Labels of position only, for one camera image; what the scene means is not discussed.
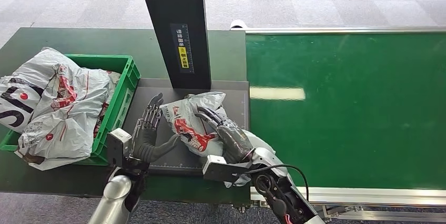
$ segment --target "table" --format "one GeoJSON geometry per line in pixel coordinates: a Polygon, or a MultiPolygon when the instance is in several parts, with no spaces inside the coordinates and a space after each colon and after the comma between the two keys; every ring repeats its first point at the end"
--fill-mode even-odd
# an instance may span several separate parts
{"type": "MultiPolygon", "coordinates": [[[[134,29],[22,28],[0,49],[0,74],[42,46],[132,55],[143,77],[167,78],[153,31],[134,29]]],[[[213,79],[247,76],[251,130],[305,172],[310,201],[446,206],[445,30],[248,29],[246,61],[243,32],[210,31],[209,48],[213,79]]],[[[71,165],[43,178],[5,152],[0,166],[1,191],[98,195],[106,174],[71,165]]],[[[144,197],[249,203],[245,188],[199,178],[153,177],[144,197]]]]}
{"type": "MultiPolygon", "coordinates": [[[[212,79],[246,81],[244,32],[212,30],[208,40],[212,79]]],[[[155,32],[144,29],[21,28],[0,49],[0,75],[12,73],[44,46],[67,54],[131,55],[141,77],[168,78],[155,32]]],[[[7,131],[0,127],[0,136],[7,131]]],[[[4,151],[0,170],[0,191],[83,197],[101,196],[109,172],[107,167],[81,165],[39,171],[4,151]]],[[[227,189],[201,177],[150,176],[143,199],[247,205],[249,193],[249,187],[227,189]]]]}

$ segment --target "black metal pole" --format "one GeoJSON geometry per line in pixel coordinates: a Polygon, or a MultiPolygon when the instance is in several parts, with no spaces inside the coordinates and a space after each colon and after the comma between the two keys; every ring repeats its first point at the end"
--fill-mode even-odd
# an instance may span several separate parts
{"type": "Polygon", "coordinates": [[[211,85],[205,0],[146,0],[173,88],[211,85]]]}

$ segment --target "plastic bag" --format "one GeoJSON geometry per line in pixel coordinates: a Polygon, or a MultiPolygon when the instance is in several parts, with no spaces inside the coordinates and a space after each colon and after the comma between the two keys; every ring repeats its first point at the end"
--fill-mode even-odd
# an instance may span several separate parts
{"type": "Polygon", "coordinates": [[[107,99],[102,104],[102,110],[99,113],[99,117],[97,119],[95,129],[93,132],[93,138],[96,137],[96,135],[99,132],[100,126],[102,125],[102,121],[104,120],[105,113],[107,112],[108,106],[110,105],[110,101],[113,98],[113,94],[115,93],[116,86],[118,85],[119,79],[121,78],[121,74],[116,72],[107,71],[108,77],[110,78],[110,84],[108,85],[108,94],[107,99]]]}
{"type": "Polygon", "coordinates": [[[218,114],[226,116],[226,112],[221,105],[225,96],[225,93],[212,91],[191,95],[186,99],[161,106],[172,130],[181,135],[181,141],[194,154],[201,157],[222,155],[223,143],[219,140],[217,133],[197,118],[192,108],[197,106],[208,107],[218,114]]]}
{"type": "Polygon", "coordinates": [[[61,53],[55,50],[50,53],[60,61],[52,66],[55,74],[44,89],[31,122],[18,139],[19,148],[15,151],[40,170],[90,156],[94,127],[110,83],[106,71],[80,68],[61,53]]]}
{"type": "Polygon", "coordinates": [[[48,82],[60,65],[72,62],[51,48],[44,48],[11,76],[0,79],[0,123],[23,132],[48,82]]]}

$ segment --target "yellow label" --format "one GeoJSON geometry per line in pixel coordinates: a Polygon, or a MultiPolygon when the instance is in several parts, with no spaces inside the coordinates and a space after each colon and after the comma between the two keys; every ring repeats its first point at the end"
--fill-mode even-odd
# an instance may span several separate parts
{"type": "Polygon", "coordinates": [[[182,68],[189,68],[189,62],[187,60],[187,53],[185,47],[178,47],[178,52],[180,52],[180,61],[182,68]]]}

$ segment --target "robotic arm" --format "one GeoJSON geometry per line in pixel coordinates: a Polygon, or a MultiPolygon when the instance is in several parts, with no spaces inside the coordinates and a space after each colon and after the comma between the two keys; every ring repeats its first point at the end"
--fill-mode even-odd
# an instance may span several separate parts
{"type": "MultiPolygon", "coordinates": [[[[134,142],[130,141],[132,136],[120,129],[111,132],[107,138],[111,151],[108,153],[109,162],[115,165],[115,169],[89,224],[128,223],[143,193],[150,162],[171,151],[179,142],[179,135],[174,135],[167,143],[154,147],[162,116],[159,109],[163,103],[162,96],[154,97],[138,120],[133,133],[134,142]]],[[[268,148],[253,147],[243,130],[230,119],[204,107],[198,107],[195,115],[217,132],[225,146],[222,157],[207,157],[203,167],[204,179],[236,183],[250,178],[280,223],[324,223],[297,190],[286,168],[291,166],[284,165],[268,148]]]]}
{"type": "Polygon", "coordinates": [[[233,121],[221,118],[211,109],[198,107],[195,115],[218,133],[226,147],[223,157],[208,156],[203,167],[205,179],[236,182],[241,176],[249,175],[254,187],[265,197],[280,223],[325,223],[297,190],[286,168],[292,166],[283,164],[267,148],[254,148],[233,121]]]}

